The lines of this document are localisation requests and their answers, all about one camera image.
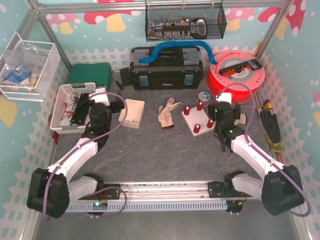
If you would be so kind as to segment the beige work glove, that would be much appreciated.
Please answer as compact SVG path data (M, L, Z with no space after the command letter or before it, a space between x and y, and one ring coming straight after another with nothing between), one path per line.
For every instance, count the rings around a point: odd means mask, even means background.
M248 122L247 115L245 113L240 114L239 123L245 125Z
M182 102L175 102L175 99L170 97L165 106L159 106L157 119L160 122L162 129L167 130L174 127L171 111L176 109L181 104Z

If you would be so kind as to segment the white spring box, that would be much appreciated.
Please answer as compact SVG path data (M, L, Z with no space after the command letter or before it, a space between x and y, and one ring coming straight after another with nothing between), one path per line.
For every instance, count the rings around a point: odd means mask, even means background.
M145 110L145 101L127 98L127 115L122 123L124 127L139 129Z

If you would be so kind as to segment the large red spring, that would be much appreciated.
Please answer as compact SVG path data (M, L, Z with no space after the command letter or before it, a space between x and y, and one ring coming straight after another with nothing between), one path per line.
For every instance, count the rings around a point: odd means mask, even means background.
M200 132L200 129L201 129L201 126L199 124L196 124L194 126L193 133L198 134Z
M185 115L185 116L188 116L189 114L190 114L190 106L185 106L185 108L184 108L184 111L183 111L183 114Z
M214 123L215 123L214 120L209 119L208 122L207 122L206 127L207 127L208 129L211 129L211 128L213 127Z
M203 109L203 105L204 105L203 101L199 100L197 103L196 110L201 111Z

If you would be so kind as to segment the white peg base plate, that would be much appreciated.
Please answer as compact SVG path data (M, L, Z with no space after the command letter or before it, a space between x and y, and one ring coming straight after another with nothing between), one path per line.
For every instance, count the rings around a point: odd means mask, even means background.
M202 109L201 111L197 111L197 107L192 107L192 108L190 107L189 115L184 115L184 110L183 110L182 116L183 116L187 126L189 127L191 134L194 137L214 130L216 122L214 122L212 128L207 128L207 122L210 118L208 117L208 115L204 109ZM193 132L196 124L200 125L200 131L198 134L194 134L194 132Z

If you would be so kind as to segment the orange black pliers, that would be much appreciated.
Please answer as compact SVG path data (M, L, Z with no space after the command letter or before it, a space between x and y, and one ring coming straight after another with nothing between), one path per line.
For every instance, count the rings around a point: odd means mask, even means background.
M270 151L274 152L274 153L277 153L280 162L282 164L284 164L284 160L283 160L283 157L282 157L282 153L284 151L281 148L281 144L279 142L278 143L273 143L268 135L266 137L267 137L267 142L268 142L268 146L269 146Z

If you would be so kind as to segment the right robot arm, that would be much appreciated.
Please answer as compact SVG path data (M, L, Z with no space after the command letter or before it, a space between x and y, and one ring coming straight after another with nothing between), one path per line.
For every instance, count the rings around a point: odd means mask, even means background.
M238 103L217 102L208 106L208 113L215 121L214 134L222 149L242 157L259 175L254 178L242 171L230 173L226 177L227 192L237 191L260 200L273 216L305 203L298 169L276 161L256 145L245 130L234 124L241 116Z

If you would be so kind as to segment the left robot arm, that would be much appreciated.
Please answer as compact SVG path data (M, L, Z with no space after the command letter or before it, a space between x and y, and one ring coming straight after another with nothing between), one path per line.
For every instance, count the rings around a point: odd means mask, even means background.
M92 100L90 121L76 145L49 167L37 168L31 175L26 205L42 213L43 219L60 218L69 204L91 196L103 199L112 191L121 192L118 185L105 186L103 178L87 173L72 181L75 173L106 144L111 129L115 103Z

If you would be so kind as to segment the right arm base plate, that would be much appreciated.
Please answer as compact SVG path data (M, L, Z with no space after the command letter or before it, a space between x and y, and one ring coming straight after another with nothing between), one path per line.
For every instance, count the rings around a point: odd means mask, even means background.
M228 181L212 181L207 183L209 198L236 197L232 184Z

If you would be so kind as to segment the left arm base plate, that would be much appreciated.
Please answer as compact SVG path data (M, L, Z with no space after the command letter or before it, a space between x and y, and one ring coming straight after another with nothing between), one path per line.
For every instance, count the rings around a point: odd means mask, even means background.
M99 201L108 201L108 200L119 200L120 199L120 188L121 185L118 183L108 183L103 186L104 188L110 188L104 190L96 195Z

